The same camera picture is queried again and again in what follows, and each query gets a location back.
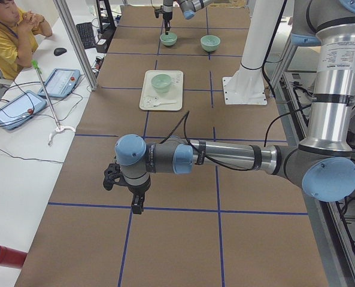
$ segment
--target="bowl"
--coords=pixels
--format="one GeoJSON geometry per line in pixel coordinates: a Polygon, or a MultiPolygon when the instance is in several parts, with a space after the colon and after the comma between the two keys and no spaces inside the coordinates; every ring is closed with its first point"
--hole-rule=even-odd
{"type": "Polygon", "coordinates": [[[173,32],[168,32],[167,35],[163,33],[160,35],[160,41],[164,46],[172,46],[177,41],[177,35],[173,32]]]}
{"type": "Polygon", "coordinates": [[[213,52],[216,51],[217,48],[220,46],[221,40],[219,37],[214,35],[205,35],[201,38],[201,47],[206,52],[213,52]]]}
{"type": "Polygon", "coordinates": [[[167,74],[159,74],[152,78],[151,83],[156,92],[166,93],[171,87],[172,78],[167,74]]]}

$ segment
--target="man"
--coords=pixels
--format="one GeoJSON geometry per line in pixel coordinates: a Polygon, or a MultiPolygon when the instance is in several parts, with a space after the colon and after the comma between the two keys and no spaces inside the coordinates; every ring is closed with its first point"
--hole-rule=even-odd
{"type": "Polygon", "coordinates": [[[52,29],[42,15],[27,13],[13,0],[0,0],[0,70],[3,77],[15,79],[31,67],[32,53],[38,48],[34,35],[51,36],[52,29]]]}

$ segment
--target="dark red cup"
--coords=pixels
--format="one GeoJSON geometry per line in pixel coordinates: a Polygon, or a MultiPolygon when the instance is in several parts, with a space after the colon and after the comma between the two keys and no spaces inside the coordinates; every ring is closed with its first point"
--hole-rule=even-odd
{"type": "Polygon", "coordinates": [[[26,257],[26,252],[0,245],[0,266],[21,269],[26,257]]]}

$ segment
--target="yellow shirt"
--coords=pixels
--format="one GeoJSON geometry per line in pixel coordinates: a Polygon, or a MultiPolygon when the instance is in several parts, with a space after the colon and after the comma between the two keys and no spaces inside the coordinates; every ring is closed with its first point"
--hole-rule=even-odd
{"type": "MultiPolygon", "coordinates": [[[[24,11],[19,9],[20,20],[18,24],[23,20],[24,11]]],[[[17,35],[17,26],[10,28],[17,35]]],[[[31,43],[32,52],[38,48],[38,43],[34,35],[40,34],[41,29],[33,29],[29,34],[29,42],[31,43]]],[[[17,58],[17,46],[19,39],[3,24],[0,23],[0,70],[3,73],[4,78],[13,80],[23,69],[15,63],[17,58]]]]}

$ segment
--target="black mouse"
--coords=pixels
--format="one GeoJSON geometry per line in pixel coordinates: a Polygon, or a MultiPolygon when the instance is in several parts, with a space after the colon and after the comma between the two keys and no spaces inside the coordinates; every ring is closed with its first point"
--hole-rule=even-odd
{"type": "Polygon", "coordinates": [[[66,48],[56,48],[55,50],[53,50],[53,54],[55,56],[60,56],[60,55],[64,54],[65,52],[67,52],[66,48]]]}

